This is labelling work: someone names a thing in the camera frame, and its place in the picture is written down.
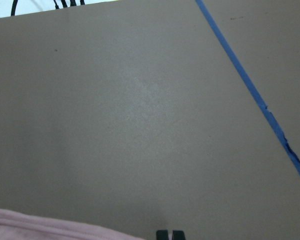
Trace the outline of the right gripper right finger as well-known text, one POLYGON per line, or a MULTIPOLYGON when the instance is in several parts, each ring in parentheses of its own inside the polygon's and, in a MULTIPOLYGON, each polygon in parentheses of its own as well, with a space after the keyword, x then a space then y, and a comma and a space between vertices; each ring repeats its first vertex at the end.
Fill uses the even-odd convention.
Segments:
POLYGON ((185 233, 182 230, 173 230, 172 240, 186 240, 185 233))

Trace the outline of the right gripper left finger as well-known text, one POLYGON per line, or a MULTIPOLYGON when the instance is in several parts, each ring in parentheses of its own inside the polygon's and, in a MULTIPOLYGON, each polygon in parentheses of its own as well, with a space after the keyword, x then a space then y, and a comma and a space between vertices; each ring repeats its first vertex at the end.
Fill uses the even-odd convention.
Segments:
POLYGON ((156 231, 156 240, 169 240, 169 232, 164 230, 157 230, 156 231))

